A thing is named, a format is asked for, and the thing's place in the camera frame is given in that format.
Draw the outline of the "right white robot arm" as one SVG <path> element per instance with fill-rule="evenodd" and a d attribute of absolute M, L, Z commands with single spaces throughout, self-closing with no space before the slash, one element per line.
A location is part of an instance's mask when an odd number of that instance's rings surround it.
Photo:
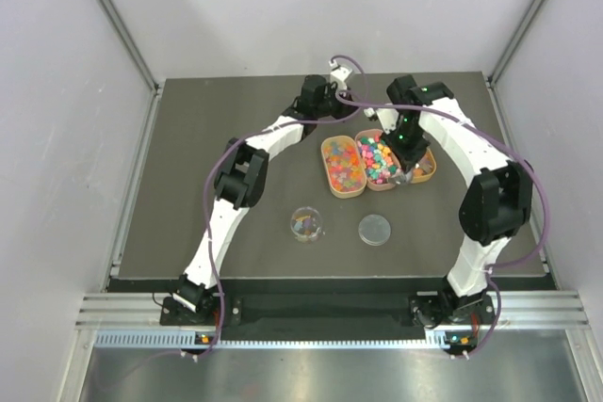
<path fill-rule="evenodd" d="M 397 77 L 386 89 L 390 106 L 377 118 L 385 144 L 398 158 L 398 182 L 413 172 L 435 141 L 464 178 L 467 191 L 458 218 L 464 232 L 457 260 L 436 298 L 416 297 L 412 310 L 427 328 L 443 320 L 459 323 L 482 305 L 486 277 L 499 254 L 531 211 L 532 181 L 515 160 L 474 129 L 452 91 L 442 82 L 419 86 L 413 76 Z"/>

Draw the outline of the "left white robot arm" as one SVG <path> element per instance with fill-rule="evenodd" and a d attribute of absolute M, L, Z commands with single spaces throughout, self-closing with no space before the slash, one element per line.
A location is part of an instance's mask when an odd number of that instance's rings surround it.
<path fill-rule="evenodd" d="M 204 183 L 205 232 L 173 293 L 193 323 L 207 321 L 220 296 L 221 260 L 235 231 L 261 199 L 269 162 L 302 142 L 321 123 L 341 122 L 356 112 L 337 96 L 348 88 L 352 71 L 337 67 L 329 77 L 307 75 L 301 93 L 258 134 L 231 139 Z"/>

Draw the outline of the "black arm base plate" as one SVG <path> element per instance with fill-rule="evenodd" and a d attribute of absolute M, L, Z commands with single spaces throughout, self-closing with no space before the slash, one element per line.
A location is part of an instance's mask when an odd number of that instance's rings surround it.
<path fill-rule="evenodd" d="M 192 309 L 178 288 L 164 299 L 162 325 L 208 325 L 227 330 L 286 320 L 375 320 L 396 326 L 433 328 L 490 320 L 493 300 L 480 290 L 456 296 L 442 278 L 224 279 L 221 288 L 196 292 Z"/>

